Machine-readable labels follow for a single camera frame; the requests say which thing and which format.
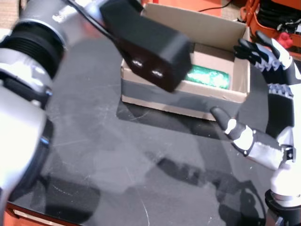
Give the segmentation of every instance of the green object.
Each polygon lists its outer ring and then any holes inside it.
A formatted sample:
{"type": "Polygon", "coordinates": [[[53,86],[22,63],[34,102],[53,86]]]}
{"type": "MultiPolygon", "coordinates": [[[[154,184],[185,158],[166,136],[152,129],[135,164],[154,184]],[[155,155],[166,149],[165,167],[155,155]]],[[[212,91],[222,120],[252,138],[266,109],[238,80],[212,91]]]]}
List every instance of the green object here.
{"type": "Polygon", "coordinates": [[[222,89],[229,89],[230,87],[230,76],[228,73],[197,65],[192,65],[192,69],[185,77],[185,80],[222,89]]]}

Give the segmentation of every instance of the black cable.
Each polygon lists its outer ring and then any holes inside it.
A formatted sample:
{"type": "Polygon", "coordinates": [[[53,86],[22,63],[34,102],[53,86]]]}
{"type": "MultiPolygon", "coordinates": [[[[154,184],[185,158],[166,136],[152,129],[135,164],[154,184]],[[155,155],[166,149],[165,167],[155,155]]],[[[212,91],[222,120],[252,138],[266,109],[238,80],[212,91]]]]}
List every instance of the black cable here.
{"type": "Polygon", "coordinates": [[[200,11],[198,11],[198,12],[204,12],[204,11],[206,11],[206,10],[211,10],[211,9],[225,8],[225,7],[227,7],[228,5],[230,5],[231,2],[233,2],[233,0],[230,0],[230,1],[229,1],[226,5],[224,5],[224,6],[221,6],[221,7],[214,7],[214,8],[206,8],[206,9],[202,9],[202,10],[200,10],[200,11]]]}
{"type": "Polygon", "coordinates": [[[74,0],[66,0],[66,2],[69,3],[73,8],[76,9],[76,11],[81,14],[87,21],[90,22],[100,33],[102,33],[104,36],[106,36],[111,41],[114,41],[114,37],[103,27],[100,23],[98,23],[93,17],[89,15],[89,13],[86,12],[86,10],[79,5],[74,0]]]}
{"type": "Polygon", "coordinates": [[[21,16],[21,13],[23,11],[23,8],[22,8],[22,0],[19,0],[19,17],[21,16]]]}

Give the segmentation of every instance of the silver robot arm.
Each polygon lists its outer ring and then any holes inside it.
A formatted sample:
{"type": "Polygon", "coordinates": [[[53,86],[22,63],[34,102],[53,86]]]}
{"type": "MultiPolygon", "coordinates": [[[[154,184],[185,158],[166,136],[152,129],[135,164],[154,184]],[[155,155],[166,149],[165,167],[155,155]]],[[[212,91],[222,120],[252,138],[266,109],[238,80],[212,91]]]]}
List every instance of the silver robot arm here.
{"type": "Polygon", "coordinates": [[[265,132],[231,119],[222,109],[211,113],[233,146],[246,158],[274,170],[267,226],[301,224],[301,75],[289,53],[274,39],[256,32],[259,43],[239,40],[235,55],[258,67],[268,83],[269,121],[265,132]]]}
{"type": "Polygon", "coordinates": [[[191,69],[188,37],[142,10],[136,0],[30,0],[0,42],[0,226],[7,201],[32,186],[47,157],[45,108],[72,46],[102,34],[135,74],[168,92],[191,69]]]}

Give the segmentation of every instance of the open cardboard box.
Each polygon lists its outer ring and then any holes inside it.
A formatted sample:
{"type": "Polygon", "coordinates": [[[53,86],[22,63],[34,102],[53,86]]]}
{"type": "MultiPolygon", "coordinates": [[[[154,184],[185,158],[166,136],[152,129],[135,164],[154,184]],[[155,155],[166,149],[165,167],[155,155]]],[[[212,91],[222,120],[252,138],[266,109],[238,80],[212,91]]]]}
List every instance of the open cardboard box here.
{"type": "Polygon", "coordinates": [[[186,34],[195,43],[192,63],[228,73],[230,88],[182,81],[174,93],[168,93],[135,75],[123,61],[122,101],[208,120],[214,120],[210,109],[219,106],[236,116],[250,92],[249,62],[235,58],[233,54],[238,39],[249,37],[245,24],[151,3],[145,6],[143,15],[186,34]]]}

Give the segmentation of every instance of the black table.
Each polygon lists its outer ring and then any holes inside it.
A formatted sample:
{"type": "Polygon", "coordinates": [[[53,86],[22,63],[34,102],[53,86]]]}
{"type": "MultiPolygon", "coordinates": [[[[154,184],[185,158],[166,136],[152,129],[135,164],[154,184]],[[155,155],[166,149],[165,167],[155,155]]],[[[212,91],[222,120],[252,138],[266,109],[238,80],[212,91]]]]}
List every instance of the black table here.
{"type": "MultiPolygon", "coordinates": [[[[214,122],[122,103],[120,62],[107,40],[71,50],[48,106],[51,154],[13,204],[83,226],[262,222],[272,171],[238,154],[214,122]]],[[[267,87],[251,72],[239,119],[265,130],[267,87]]]]}

